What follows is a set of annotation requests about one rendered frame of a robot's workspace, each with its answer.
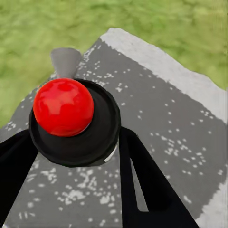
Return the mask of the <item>pesticide atomizer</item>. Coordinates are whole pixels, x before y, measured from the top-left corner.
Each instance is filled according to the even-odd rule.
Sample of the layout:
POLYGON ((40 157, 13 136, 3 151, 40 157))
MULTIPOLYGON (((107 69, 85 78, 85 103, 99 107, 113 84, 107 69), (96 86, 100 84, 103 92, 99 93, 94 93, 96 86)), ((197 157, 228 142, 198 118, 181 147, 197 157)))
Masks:
POLYGON ((102 166, 116 150, 120 109, 113 95, 92 80, 75 78, 82 56, 74 48, 50 52, 59 78, 44 84, 29 115, 39 152, 69 168, 102 166))

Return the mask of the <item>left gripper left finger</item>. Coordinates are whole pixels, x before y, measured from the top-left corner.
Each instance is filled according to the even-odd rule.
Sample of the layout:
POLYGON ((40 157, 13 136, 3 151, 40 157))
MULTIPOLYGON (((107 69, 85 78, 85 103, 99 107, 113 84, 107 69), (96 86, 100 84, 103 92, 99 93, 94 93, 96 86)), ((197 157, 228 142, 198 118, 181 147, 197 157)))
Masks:
POLYGON ((29 129, 0 143, 0 228, 3 227, 38 152, 29 129))

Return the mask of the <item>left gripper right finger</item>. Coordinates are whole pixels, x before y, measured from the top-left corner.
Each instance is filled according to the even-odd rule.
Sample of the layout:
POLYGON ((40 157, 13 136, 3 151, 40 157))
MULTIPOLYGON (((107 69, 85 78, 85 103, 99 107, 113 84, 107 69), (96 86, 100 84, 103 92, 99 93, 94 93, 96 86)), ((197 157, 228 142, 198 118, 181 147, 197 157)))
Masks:
POLYGON ((121 126, 118 136, 123 228, 199 228, 137 134, 121 126), (132 159, 148 211, 137 207, 132 159))

